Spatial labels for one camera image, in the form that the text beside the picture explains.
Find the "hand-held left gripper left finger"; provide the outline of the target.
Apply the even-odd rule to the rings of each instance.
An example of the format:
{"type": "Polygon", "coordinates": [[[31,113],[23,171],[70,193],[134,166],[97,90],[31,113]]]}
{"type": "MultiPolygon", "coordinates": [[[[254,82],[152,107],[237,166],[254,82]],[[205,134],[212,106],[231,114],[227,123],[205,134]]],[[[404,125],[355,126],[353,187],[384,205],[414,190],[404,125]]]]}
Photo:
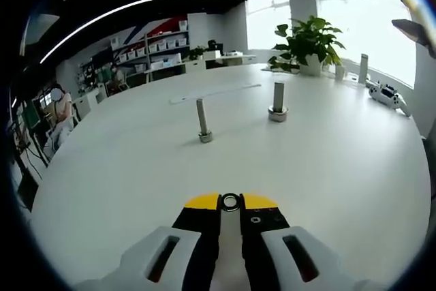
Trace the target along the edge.
{"type": "Polygon", "coordinates": [[[221,195],[188,200],[174,223],[160,226],[141,249],[142,290],[209,290],[219,255],[221,195]]]}

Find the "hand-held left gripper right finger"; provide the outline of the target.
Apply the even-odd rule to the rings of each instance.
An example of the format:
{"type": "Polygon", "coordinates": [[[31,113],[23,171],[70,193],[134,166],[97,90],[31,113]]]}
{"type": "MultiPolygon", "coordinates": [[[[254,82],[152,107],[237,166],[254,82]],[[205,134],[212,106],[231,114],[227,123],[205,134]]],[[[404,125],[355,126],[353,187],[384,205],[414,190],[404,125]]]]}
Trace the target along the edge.
{"type": "Polygon", "coordinates": [[[300,226],[291,227],[276,202],[240,195],[242,255],[252,290],[340,290],[333,251],[300,226]]]}

